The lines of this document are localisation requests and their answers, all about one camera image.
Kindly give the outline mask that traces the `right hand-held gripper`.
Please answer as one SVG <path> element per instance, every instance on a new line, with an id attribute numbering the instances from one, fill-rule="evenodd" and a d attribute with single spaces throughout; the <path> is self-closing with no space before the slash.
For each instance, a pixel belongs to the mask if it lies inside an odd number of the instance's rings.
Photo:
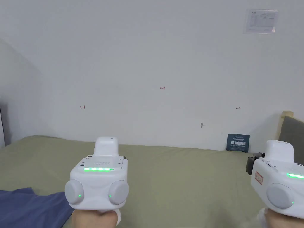
<path id="1" fill-rule="evenodd" d="M 304 166 L 294 160 L 288 142 L 268 140 L 265 153 L 248 157 L 246 172 L 251 185 L 271 210 L 304 218 Z"/>

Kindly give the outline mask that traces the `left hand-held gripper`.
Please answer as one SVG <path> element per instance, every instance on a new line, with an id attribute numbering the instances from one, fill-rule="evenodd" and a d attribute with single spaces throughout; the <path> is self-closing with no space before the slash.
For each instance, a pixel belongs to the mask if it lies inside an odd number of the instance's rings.
<path id="1" fill-rule="evenodd" d="M 94 152 L 83 158 L 70 172 L 65 185 L 65 197 L 76 210 L 100 213 L 116 212 L 121 222 L 120 208 L 129 194 L 128 160 L 120 156 L 118 139 L 99 137 Z"/>

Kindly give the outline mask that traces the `person's right hand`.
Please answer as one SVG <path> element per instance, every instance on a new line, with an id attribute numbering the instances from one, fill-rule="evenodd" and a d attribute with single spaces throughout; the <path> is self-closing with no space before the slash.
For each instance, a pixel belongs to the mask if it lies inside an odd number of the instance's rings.
<path id="1" fill-rule="evenodd" d="M 304 219 L 279 214 L 269 208 L 263 208 L 257 216 L 263 228 L 303 228 Z"/>

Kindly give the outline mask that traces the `person's left hand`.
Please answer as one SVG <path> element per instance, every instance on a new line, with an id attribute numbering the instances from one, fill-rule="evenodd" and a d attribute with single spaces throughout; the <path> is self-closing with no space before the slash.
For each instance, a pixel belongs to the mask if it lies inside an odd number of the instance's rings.
<path id="1" fill-rule="evenodd" d="M 74 228 L 115 228 L 118 221 L 114 211 L 74 210 L 71 218 Z"/>

